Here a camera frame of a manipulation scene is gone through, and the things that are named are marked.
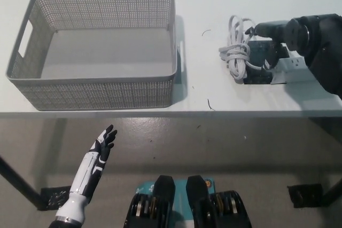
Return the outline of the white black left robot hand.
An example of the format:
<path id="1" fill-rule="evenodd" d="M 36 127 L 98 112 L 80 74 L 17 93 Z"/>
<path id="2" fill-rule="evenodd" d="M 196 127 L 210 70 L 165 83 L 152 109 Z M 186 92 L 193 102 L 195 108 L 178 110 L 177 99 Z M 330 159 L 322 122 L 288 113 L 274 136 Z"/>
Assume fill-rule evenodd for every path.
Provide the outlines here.
<path id="1" fill-rule="evenodd" d="M 86 152 L 71 185 L 68 199 L 58 209 L 50 227 L 82 227 L 90 203 L 114 146 L 117 131 L 111 124 Z"/>

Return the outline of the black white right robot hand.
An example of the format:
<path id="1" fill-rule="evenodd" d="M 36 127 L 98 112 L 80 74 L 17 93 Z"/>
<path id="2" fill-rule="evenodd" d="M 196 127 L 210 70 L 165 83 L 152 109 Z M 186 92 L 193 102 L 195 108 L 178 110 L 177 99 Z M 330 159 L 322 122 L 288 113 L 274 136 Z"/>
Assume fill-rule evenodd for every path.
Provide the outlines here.
<path id="1" fill-rule="evenodd" d="M 304 57 L 305 64 L 325 91 L 341 97 L 341 16 L 309 15 L 259 23 L 248 36 L 271 38 Z"/>

